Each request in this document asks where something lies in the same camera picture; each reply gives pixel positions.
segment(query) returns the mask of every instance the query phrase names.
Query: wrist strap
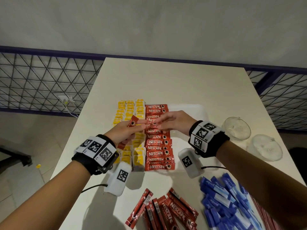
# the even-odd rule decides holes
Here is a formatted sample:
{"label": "wrist strap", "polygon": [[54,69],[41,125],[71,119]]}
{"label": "wrist strap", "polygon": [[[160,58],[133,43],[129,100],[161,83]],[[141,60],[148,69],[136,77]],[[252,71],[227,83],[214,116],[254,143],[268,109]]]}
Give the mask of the wrist strap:
{"label": "wrist strap", "polygon": [[229,137],[225,135],[223,129],[209,121],[197,121],[190,131],[188,143],[195,149],[201,157],[216,156],[217,150]]}
{"label": "wrist strap", "polygon": [[105,135],[90,136],[74,153],[72,160],[83,164],[91,175],[106,173],[119,156],[115,144]]}

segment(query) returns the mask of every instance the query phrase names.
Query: forearm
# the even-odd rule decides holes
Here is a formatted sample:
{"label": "forearm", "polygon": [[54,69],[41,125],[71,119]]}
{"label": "forearm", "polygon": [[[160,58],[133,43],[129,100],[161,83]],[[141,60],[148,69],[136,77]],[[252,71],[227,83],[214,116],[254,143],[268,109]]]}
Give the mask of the forearm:
{"label": "forearm", "polygon": [[72,161],[10,214],[0,224],[0,230],[58,229],[90,176],[82,164]]}
{"label": "forearm", "polygon": [[307,188],[304,185],[230,141],[219,148],[216,157],[286,229],[307,226]]}

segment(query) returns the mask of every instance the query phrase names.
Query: black cable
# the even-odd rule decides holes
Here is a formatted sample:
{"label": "black cable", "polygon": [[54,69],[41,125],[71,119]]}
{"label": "black cable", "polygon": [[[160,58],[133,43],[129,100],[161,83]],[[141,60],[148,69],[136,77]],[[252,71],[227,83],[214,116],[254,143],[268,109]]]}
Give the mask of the black cable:
{"label": "black cable", "polygon": [[219,168],[219,169],[228,170],[227,168],[225,168],[225,167],[220,167],[220,166],[203,166],[203,167],[201,167],[201,169],[205,169],[205,168]]}
{"label": "black cable", "polygon": [[81,193],[83,193],[83,192],[85,192],[85,191],[87,191],[87,190],[89,190],[89,189],[92,189],[92,188],[94,188],[94,187],[97,187],[97,186],[105,186],[105,187],[107,187],[108,185],[107,185],[107,184],[94,185],[94,186],[91,186],[90,188],[87,188],[87,189],[83,190]]}

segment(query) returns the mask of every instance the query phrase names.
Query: electrical outlet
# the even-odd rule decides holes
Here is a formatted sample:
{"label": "electrical outlet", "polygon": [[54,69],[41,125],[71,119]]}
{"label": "electrical outlet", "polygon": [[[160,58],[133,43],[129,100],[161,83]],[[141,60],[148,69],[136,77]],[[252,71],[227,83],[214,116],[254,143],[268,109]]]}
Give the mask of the electrical outlet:
{"label": "electrical outlet", "polygon": [[61,102],[67,101],[67,102],[75,102],[72,99],[72,96],[67,96],[67,95],[59,95],[58,96],[59,100],[61,100]]}

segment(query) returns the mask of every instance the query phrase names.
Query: hand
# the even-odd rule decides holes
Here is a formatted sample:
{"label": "hand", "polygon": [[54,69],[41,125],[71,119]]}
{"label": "hand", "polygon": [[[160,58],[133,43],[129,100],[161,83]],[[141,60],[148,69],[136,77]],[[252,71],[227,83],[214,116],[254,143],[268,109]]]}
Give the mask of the hand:
{"label": "hand", "polygon": [[118,144],[126,139],[133,139],[134,133],[138,131],[143,131],[146,128],[147,120],[138,120],[134,127],[128,127],[129,121],[122,121],[118,123],[115,127],[113,127],[111,130],[109,130],[107,133],[105,133],[105,136],[109,137],[114,144]]}
{"label": "hand", "polygon": [[190,128],[197,122],[183,110],[167,112],[157,118],[155,123],[157,123],[157,128],[167,132],[170,130],[177,130],[185,135],[189,135]]}

